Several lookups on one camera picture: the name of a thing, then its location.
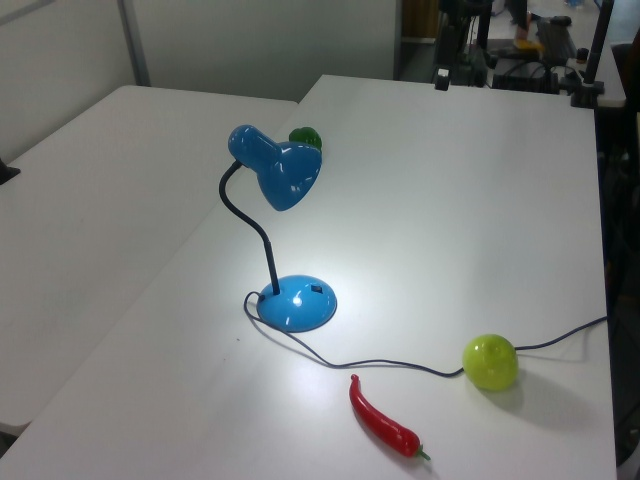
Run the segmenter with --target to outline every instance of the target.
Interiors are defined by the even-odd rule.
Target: desk lamp
[[[278,211],[288,210],[313,186],[322,165],[320,150],[302,142],[276,143],[257,128],[241,125],[229,136],[229,151],[236,160],[220,179],[220,198],[262,238],[271,276],[271,283],[258,298],[258,315],[266,324],[286,332],[306,332],[323,325],[336,311],[333,289],[307,275],[278,278],[266,232],[233,205],[226,194],[231,176],[245,166],[256,173],[262,194],[271,206]]]

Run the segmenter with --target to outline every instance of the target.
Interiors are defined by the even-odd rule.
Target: table
[[[226,138],[295,103],[121,88],[0,187],[0,431],[19,434],[218,201]]]
[[[271,210],[249,171],[229,196],[269,233],[280,275],[336,291],[334,318],[300,334],[329,360],[451,371],[478,334],[539,343],[605,314],[591,112],[323,76],[275,138],[301,125],[321,132],[324,156],[302,202]],[[356,370],[256,331],[242,300],[268,278],[259,237],[217,204],[0,459],[0,478],[615,479],[606,325],[521,355],[498,394],[357,370],[365,396],[424,440],[426,464],[359,424]]]
[[[600,14],[598,6],[593,1],[585,0],[581,7],[575,8],[565,5],[562,0],[528,0],[527,7],[529,11],[541,17],[553,17],[556,15],[571,17],[572,24],[569,27],[569,33],[576,49],[586,48],[591,50],[593,34]],[[515,28],[514,25],[511,25],[511,15],[505,10],[497,17],[491,18],[489,38],[513,38]],[[529,30],[529,38],[534,39],[536,32],[537,29],[534,25]],[[561,73],[562,69],[558,69],[559,76],[562,76]],[[608,40],[605,42],[600,56],[596,80],[604,82],[605,86],[604,94],[598,96],[598,106],[611,108],[624,106],[626,96]]]

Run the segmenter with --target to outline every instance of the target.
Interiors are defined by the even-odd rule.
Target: flexible gooseneck
[[[222,176],[222,178],[220,179],[220,186],[218,187],[220,198],[222,199],[222,203],[225,204],[225,206],[231,211],[231,213],[251,226],[256,232],[258,232],[258,235],[260,235],[260,237],[262,238],[262,241],[264,243],[264,251],[267,255],[267,265],[269,267],[269,275],[271,276],[271,286],[273,288],[273,294],[279,295],[280,284],[278,283],[276,263],[273,259],[273,250],[271,249],[271,241],[267,236],[267,232],[265,232],[264,229],[260,225],[258,225],[255,220],[243,213],[240,209],[238,209],[238,207],[231,203],[231,200],[229,200],[229,197],[227,196],[227,183],[229,182],[231,176],[236,173],[242,166],[242,163],[236,160]]]

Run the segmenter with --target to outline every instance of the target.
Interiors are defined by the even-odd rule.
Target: green ball
[[[518,356],[506,338],[480,335],[465,347],[462,368],[476,387],[500,391],[510,387],[518,377]]]
[[[322,151],[322,139],[311,127],[296,128],[289,134],[289,141],[306,143]]]

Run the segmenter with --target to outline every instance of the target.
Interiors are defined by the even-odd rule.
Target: lamp base
[[[329,321],[338,306],[333,289],[307,275],[278,279],[280,294],[267,285],[258,299],[258,315],[267,325],[285,332],[307,332]]]

